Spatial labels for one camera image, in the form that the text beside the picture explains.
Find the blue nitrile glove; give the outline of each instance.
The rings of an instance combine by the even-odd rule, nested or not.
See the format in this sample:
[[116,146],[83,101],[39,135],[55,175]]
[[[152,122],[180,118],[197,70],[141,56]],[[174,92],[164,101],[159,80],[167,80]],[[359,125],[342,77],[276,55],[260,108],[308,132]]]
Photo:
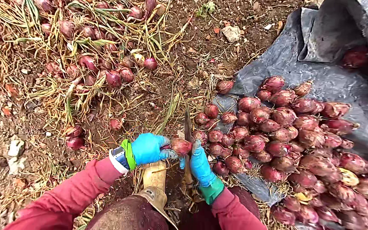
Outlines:
[[131,144],[134,159],[137,165],[154,163],[166,158],[177,158],[177,154],[171,149],[160,149],[170,144],[170,140],[164,136],[152,133],[143,133]]

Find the red long-sleeve shirt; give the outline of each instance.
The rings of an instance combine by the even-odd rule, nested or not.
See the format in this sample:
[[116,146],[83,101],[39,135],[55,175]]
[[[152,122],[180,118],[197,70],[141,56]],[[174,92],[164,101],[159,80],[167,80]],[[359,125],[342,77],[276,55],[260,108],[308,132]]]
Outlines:
[[[121,176],[109,158],[92,160],[86,169],[47,191],[36,201],[18,211],[19,218],[5,230],[71,230],[73,219],[83,212],[101,193],[107,192]],[[218,217],[222,230],[266,227],[248,211],[227,188],[216,198],[212,213]]]

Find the green wristband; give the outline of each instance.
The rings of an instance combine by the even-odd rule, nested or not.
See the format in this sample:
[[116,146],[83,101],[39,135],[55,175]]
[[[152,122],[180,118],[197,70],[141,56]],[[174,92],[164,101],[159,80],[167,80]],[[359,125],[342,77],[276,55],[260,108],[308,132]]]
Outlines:
[[130,170],[134,170],[136,168],[136,160],[134,159],[134,156],[133,156],[132,144],[130,143],[128,139],[125,139],[121,142],[120,146],[124,149],[125,156],[127,159],[127,163],[129,164]]
[[210,186],[208,187],[200,186],[202,197],[204,197],[205,202],[207,202],[207,204],[209,205],[211,205],[214,202],[214,200],[221,194],[223,190],[224,184],[218,177],[215,178],[214,181],[212,181]]

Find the dirt ground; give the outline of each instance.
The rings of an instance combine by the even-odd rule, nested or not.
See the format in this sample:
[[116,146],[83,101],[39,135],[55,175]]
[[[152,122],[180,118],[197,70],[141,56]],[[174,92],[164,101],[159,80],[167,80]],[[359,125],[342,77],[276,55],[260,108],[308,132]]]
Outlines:
[[[90,113],[84,121],[78,121],[86,130],[87,149],[71,151],[66,149],[60,125],[52,122],[46,111],[44,99],[29,100],[38,83],[40,63],[30,60],[18,66],[20,85],[10,79],[0,80],[0,229],[15,219],[15,212],[34,199],[58,185],[62,180],[82,170],[92,159],[103,159],[109,148],[118,146],[125,138],[135,139],[140,133],[152,132],[160,124],[168,110],[171,91],[181,91],[190,103],[191,114],[203,109],[208,97],[210,74],[232,76],[242,67],[259,57],[277,38],[280,25],[286,23],[289,13],[298,7],[308,5],[296,0],[229,0],[214,1],[212,13],[202,11],[206,1],[173,1],[171,18],[166,31],[177,33],[193,15],[184,37],[170,52],[173,68],[179,73],[157,71],[148,78],[148,83],[138,82],[122,91],[127,100],[133,102],[129,110],[120,114],[125,118],[124,128],[119,132],[108,129],[108,114],[121,110],[117,103],[102,106],[100,98],[91,102]],[[221,30],[226,24],[238,26],[241,38],[229,43]],[[184,131],[184,117],[181,107],[166,124],[163,135],[177,137]],[[18,174],[8,175],[10,142],[24,142],[23,152],[18,156],[24,167]],[[166,194],[168,212],[179,222],[183,215],[196,212],[194,202],[184,194],[183,171],[176,162],[169,162]],[[111,202],[118,201],[140,187],[139,171],[129,173],[115,181],[109,192],[99,196],[94,203],[75,221],[75,229],[85,226],[91,217]]]

